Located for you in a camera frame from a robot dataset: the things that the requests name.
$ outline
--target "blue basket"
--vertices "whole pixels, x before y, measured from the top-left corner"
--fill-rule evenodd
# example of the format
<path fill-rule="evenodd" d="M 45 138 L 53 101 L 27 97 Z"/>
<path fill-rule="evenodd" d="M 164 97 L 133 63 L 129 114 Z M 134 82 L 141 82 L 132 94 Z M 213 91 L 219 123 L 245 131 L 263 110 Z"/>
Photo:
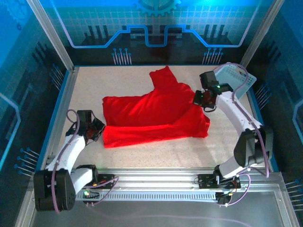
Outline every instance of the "blue basket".
<path fill-rule="evenodd" d="M 228 83 L 234 90 L 242 85 L 246 79 L 245 71 L 236 65 L 224 65 L 215 73 L 215 75 L 220 84 Z M 250 73 L 248 74 L 248 77 L 247 83 L 236 92 L 236 97 L 238 99 L 242 98 L 257 80 L 257 78 Z"/>

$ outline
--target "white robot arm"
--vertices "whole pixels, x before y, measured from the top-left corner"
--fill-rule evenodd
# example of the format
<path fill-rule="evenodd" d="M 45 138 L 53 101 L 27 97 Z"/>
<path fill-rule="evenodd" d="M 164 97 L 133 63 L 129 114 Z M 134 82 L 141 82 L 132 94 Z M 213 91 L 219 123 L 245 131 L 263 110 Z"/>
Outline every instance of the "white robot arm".
<path fill-rule="evenodd" d="M 233 99 L 233 89 L 226 83 L 219 84 L 213 71 L 201 74 L 200 80 L 203 89 L 196 91 L 194 104 L 203 107 L 205 111 L 206 108 L 210 108 L 210 112 L 216 108 L 221 109 L 239 135 L 234 155 L 216 167 L 217 176 L 221 179 L 231 178 L 244 168 L 255 166 L 264 161 L 261 141 L 256 134 L 256 128 L 264 141 L 266 158 L 270 160 L 273 147 L 272 130 L 254 119 L 236 97 Z"/>
<path fill-rule="evenodd" d="M 74 129 L 74 126 L 77 126 L 75 122 L 66 132 L 64 144 L 54 160 L 45 170 L 37 171 L 34 175 L 37 211 L 70 210 L 75 203 L 76 194 L 84 186 L 99 182 L 99 174 L 95 165 L 79 166 L 73 172 L 72 168 L 88 140 L 97 141 L 105 124 L 97 118 L 92 121 L 93 112 L 91 110 L 77 111 L 77 114 L 79 116 L 78 132 Z M 53 172 L 55 173 L 54 181 L 52 181 Z"/>

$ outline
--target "glass panel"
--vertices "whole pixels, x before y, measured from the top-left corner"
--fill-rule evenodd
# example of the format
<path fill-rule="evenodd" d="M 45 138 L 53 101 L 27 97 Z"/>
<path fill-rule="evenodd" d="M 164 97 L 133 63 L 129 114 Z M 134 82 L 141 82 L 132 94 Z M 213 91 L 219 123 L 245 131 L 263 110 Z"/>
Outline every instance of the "glass panel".
<path fill-rule="evenodd" d="M 25 0 L 1 1 L 0 21 L 0 225 L 13 226 L 66 69 Z"/>
<path fill-rule="evenodd" d="M 303 175 L 302 10 L 302 1 L 285 1 L 248 67 L 258 78 L 253 90 L 264 123 L 274 130 L 274 154 L 287 183 Z M 302 209 L 301 184 L 289 185 L 296 210 Z M 302 222 L 302 211 L 297 215 Z"/>
<path fill-rule="evenodd" d="M 42 0 L 75 65 L 240 62 L 272 0 Z"/>

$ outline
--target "red shirt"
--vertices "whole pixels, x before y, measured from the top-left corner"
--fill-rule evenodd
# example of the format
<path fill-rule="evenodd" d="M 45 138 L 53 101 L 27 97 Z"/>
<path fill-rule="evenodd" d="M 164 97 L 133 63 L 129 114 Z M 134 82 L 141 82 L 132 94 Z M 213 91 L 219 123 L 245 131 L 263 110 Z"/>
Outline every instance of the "red shirt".
<path fill-rule="evenodd" d="M 193 104 L 195 93 L 166 66 L 150 73 L 155 89 L 143 96 L 105 97 L 104 147 L 183 137 L 206 137 L 210 120 Z"/>

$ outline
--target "white table surface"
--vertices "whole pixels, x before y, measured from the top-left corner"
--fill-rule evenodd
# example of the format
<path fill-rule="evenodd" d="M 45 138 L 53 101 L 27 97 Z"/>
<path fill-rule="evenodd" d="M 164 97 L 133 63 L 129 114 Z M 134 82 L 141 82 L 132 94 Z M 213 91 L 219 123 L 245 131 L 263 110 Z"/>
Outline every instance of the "white table surface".
<path fill-rule="evenodd" d="M 80 67 L 69 108 L 91 109 L 97 118 L 106 122 L 103 116 L 103 97 L 141 96 L 149 93 L 154 89 L 149 73 L 163 67 Z M 199 75 L 213 68 L 214 66 L 170 66 L 178 82 L 190 85 L 193 91 L 201 89 Z M 247 96 L 243 96 L 240 101 L 251 113 Z M 233 155 L 238 134 L 220 109 L 205 114 L 211 120 L 209 136 L 205 139 L 184 138 L 122 148 L 104 148 L 100 138 L 80 153 L 75 167 L 83 164 L 95 164 L 98 168 L 214 167 Z M 71 123 L 66 120 L 60 148 L 70 126 Z"/>

